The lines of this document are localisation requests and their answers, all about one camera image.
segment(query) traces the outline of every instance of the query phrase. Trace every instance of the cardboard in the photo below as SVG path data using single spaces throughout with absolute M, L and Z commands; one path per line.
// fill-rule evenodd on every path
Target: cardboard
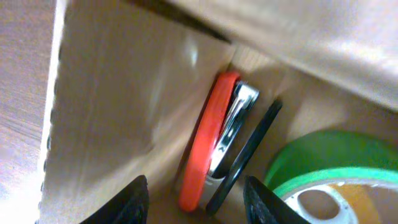
M 228 43 L 131 2 L 58 0 L 56 12 L 39 164 L 47 156 L 40 223 L 80 223 L 141 174 L 152 200 L 148 223 L 245 223 L 239 182 L 218 221 L 200 211 L 181 212 L 178 184 L 170 192 L 215 75 L 230 62 L 261 91 L 230 162 L 271 99 L 284 102 L 244 174 L 262 179 L 278 149 L 319 129 L 359 131 L 398 144 L 396 113 L 248 47 L 237 44 L 234 54 Z
M 79 223 L 141 174 L 164 194 L 234 52 L 128 2 L 75 1 L 64 21 L 40 223 Z
M 398 111 L 394 1 L 169 2 L 232 40 Z

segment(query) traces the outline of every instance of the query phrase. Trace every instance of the wooden surface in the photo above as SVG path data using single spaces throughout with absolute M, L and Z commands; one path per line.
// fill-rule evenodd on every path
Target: wooden surface
M 37 170 L 54 6 L 0 2 L 0 205 Z

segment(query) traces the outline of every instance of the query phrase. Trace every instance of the red plastic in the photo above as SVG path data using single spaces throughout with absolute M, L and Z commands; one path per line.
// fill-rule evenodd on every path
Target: red plastic
M 186 212 L 197 208 L 206 175 L 210 167 L 211 155 L 220 135 L 231 95 L 239 74 L 228 72 L 221 74 L 211 92 L 205 112 L 200 121 L 192 150 L 185 169 L 179 205 Z

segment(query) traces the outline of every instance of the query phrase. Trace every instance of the green tape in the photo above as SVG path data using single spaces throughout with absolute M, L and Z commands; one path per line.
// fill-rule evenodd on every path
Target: green tape
M 364 134 L 318 131 L 286 145 L 269 166 L 264 184 L 280 197 L 331 179 L 398 186 L 397 152 L 394 146 Z

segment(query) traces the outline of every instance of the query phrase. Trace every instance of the cardboard flap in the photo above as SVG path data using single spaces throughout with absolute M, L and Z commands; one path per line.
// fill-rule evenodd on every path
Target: cardboard flap
M 142 174 L 154 200 L 234 52 L 127 2 L 66 12 L 40 223 L 78 223 Z

